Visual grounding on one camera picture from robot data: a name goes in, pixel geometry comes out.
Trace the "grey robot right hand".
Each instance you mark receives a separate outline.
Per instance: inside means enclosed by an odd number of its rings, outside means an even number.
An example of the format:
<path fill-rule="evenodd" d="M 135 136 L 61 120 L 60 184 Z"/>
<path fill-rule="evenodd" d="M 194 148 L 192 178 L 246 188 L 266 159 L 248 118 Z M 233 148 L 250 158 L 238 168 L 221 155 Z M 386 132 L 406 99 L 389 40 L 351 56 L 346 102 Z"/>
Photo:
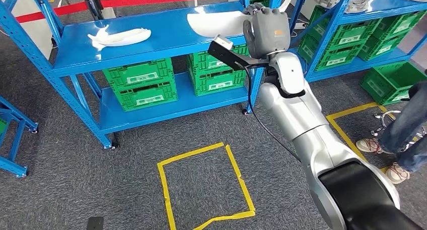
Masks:
<path fill-rule="evenodd" d="M 246 7 L 243 14 L 250 16 L 243 22 L 243 34 L 252 58 L 266 58 L 274 52 L 288 50 L 291 33 L 286 12 L 254 3 Z"/>

